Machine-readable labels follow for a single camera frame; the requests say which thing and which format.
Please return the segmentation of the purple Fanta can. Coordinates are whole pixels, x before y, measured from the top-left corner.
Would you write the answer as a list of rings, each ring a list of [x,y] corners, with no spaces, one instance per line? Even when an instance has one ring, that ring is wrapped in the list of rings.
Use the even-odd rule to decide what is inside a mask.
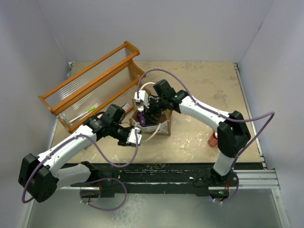
[[[137,110],[137,116],[139,117],[140,126],[147,127],[157,125],[158,121],[148,111],[139,112]]]

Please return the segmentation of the canvas jute tote bag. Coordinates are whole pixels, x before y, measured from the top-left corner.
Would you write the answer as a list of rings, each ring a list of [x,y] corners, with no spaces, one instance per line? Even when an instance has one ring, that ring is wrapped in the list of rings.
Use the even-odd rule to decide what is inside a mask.
[[[130,117],[131,126],[141,130],[149,137],[141,139],[141,144],[150,141],[156,135],[171,135],[172,104],[168,99],[170,89],[158,83],[140,84],[132,98],[134,112]]]

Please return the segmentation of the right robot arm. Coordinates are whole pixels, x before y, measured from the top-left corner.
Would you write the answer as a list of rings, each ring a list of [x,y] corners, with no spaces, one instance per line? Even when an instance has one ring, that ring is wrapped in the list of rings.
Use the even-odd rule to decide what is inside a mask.
[[[165,79],[154,84],[153,88],[157,97],[149,99],[148,111],[151,114],[158,115],[166,110],[176,111],[195,118],[217,133],[220,153],[210,172],[212,182],[222,186],[228,181],[238,152],[251,139],[249,129],[243,122],[243,115],[238,111],[229,113],[217,110],[184,90],[176,92]]]

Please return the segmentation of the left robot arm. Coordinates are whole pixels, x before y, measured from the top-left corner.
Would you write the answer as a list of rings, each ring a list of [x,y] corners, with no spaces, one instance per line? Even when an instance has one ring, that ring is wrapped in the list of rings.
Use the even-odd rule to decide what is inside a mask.
[[[29,153],[21,162],[19,184],[24,188],[21,201],[44,202],[57,188],[76,183],[93,186],[98,175],[89,163],[80,163],[70,168],[64,164],[90,145],[110,136],[118,140],[119,146],[138,148],[141,143],[141,130],[135,126],[123,127],[125,110],[115,104],[106,111],[87,118],[69,137],[37,156]]]

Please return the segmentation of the white red labelled packet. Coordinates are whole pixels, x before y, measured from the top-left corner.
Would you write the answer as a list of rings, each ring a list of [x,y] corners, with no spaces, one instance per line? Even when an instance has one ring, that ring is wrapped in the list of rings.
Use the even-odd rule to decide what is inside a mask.
[[[125,110],[126,113],[129,112],[129,111],[131,111],[132,108],[133,108],[133,107],[132,107],[130,104],[128,104],[128,103],[125,103],[125,104],[123,105],[123,109]]]

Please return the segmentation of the orange wooden shelf rack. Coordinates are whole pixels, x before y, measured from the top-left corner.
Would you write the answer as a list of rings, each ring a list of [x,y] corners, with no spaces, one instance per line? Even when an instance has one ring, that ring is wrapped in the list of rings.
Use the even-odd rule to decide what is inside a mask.
[[[129,100],[125,93],[139,84],[143,74],[133,61],[139,49],[125,41],[105,56],[39,96],[40,101],[62,126],[73,133],[90,116],[115,99]]]

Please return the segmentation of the red Coke can near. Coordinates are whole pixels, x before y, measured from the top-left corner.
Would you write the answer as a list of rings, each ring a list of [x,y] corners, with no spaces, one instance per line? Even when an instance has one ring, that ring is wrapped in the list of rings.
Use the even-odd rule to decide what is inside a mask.
[[[210,136],[210,138],[208,140],[208,144],[212,148],[215,148],[218,146],[218,134],[216,132],[213,132],[213,134]]]

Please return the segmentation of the black aluminium base frame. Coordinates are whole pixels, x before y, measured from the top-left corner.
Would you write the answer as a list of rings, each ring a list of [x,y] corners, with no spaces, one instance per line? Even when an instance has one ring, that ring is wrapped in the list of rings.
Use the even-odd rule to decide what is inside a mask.
[[[212,163],[133,163],[126,168],[116,168],[107,163],[89,163],[94,169],[88,181],[113,177],[120,179],[129,194],[194,194],[224,201],[238,189],[279,189],[275,170],[267,170],[262,163],[238,163],[235,170],[224,180],[211,176]],[[71,184],[96,194],[98,183]],[[111,187],[115,193],[124,193],[122,186],[114,181],[102,182],[102,190]]]

